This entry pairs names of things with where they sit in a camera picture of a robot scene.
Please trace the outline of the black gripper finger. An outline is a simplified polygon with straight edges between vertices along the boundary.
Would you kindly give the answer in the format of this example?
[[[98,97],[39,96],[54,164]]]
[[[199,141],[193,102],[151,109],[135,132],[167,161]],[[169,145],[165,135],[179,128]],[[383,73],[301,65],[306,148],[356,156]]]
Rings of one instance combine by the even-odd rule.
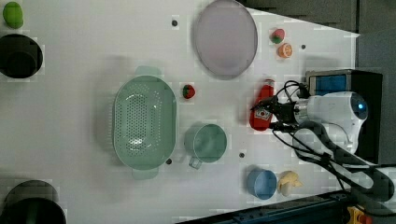
[[[271,122],[269,125],[269,128],[272,129],[273,131],[278,131],[278,132],[293,132],[294,128],[292,126],[286,125],[282,122]]]
[[[278,102],[278,98],[276,96],[267,97],[261,99],[258,103],[256,103],[253,107],[250,108],[251,111],[258,109],[272,109]]]

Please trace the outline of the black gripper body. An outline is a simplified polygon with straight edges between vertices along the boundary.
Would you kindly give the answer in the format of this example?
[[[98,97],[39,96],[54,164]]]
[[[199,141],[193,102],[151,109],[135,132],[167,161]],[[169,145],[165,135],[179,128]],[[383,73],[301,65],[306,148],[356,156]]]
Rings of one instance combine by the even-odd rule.
[[[292,126],[295,132],[298,128],[298,122],[294,116],[295,103],[277,104],[270,109],[270,112],[276,117],[276,122],[282,122],[286,125]]]

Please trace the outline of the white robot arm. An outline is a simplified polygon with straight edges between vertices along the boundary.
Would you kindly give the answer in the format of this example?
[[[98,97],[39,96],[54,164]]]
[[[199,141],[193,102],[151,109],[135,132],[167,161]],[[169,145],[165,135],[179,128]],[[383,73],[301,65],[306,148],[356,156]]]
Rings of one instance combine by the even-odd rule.
[[[260,100],[251,110],[276,117],[274,132],[289,133],[299,159],[315,163],[352,189],[383,204],[395,202],[395,168],[356,155],[368,105],[356,92],[339,91],[280,103],[277,96]]]

